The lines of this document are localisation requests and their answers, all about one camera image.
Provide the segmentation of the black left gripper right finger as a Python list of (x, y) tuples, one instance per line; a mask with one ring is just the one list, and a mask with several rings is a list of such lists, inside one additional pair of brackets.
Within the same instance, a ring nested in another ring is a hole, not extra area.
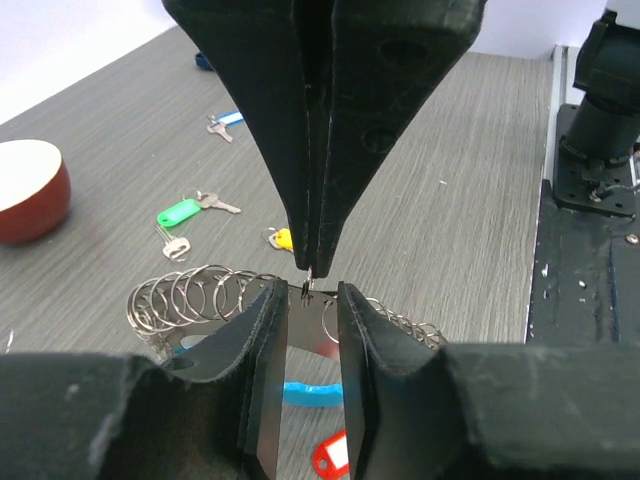
[(431, 350), (352, 284), (337, 294), (355, 479), (635, 479), (634, 346)]

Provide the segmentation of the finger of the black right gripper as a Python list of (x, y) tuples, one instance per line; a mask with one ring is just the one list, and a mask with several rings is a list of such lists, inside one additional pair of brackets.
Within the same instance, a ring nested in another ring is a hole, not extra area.
[(308, 269), (308, 125), (292, 1), (167, 1), (211, 63), (259, 148), (285, 206), (296, 265)]
[(312, 184), (312, 272), (425, 101), (475, 41), (482, 1), (337, 1)]

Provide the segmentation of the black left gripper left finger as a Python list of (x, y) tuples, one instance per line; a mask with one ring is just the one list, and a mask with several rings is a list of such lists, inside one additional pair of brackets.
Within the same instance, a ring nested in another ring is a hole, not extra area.
[(5, 479), (272, 479), (288, 286), (163, 364), (142, 356), (1, 359)]

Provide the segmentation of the yellow tag key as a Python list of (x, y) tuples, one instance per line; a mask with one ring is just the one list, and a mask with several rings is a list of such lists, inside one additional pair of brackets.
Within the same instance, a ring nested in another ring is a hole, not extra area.
[(262, 231), (261, 238), (276, 250), (293, 251), (293, 242), (288, 228), (266, 228)]

